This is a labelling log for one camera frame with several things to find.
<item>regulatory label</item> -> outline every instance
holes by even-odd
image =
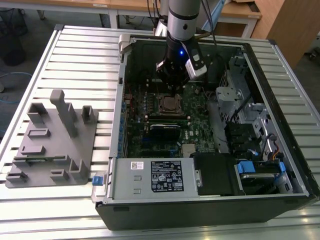
[[[106,4],[92,4],[94,7],[98,7],[98,8],[107,8],[108,5]]]
[[[154,193],[183,192],[181,161],[152,161],[151,189]]]
[[[144,162],[143,161],[132,161],[131,162],[131,170],[143,170]]]

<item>blue tab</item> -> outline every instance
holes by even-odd
[[[92,178],[93,186],[103,186],[104,185],[104,177],[103,176],[94,176]]]
[[[241,161],[237,164],[238,172],[239,174],[249,174],[249,173],[255,173],[255,166],[252,161]]]
[[[279,167],[282,173],[286,171],[286,166],[282,161],[279,162]]]
[[[237,168],[238,168],[239,174],[242,174],[242,173],[244,172],[244,169],[242,168],[241,164],[238,163],[236,166],[237,166]]]

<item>slotted metal table surface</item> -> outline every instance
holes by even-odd
[[[0,145],[0,239],[319,239],[320,203],[286,212],[266,223],[160,229],[108,230],[91,201],[92,184],[8,189],[29,118],[30,103],[49,101],[63,89],[66,102],[99,110],[91,177],[108,169],[109,145],[120,61],[120,34],[150,31],[64,26],[55,30]],[[320,117],[276,45],[267,40],[217,37],[250,43],[315,179],[320,184]]]

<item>motherboard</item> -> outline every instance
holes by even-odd
[[[128,158],[189,158],[194,152],[214,152],[206,92],[189,82],[171,96],[159,80],[127,84]]]

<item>wooden table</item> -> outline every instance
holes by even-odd
[[[153,14],[152,0],[149,2]],[[108,14],[113,29],[119,28],[119,15],[149,16],[146,0],[0,0],[0,7]],[[247,4],[231,2],[223,7],[218,22],[245,25],[241,37],[250,38],[261,17],[261,13],[251,11]]]

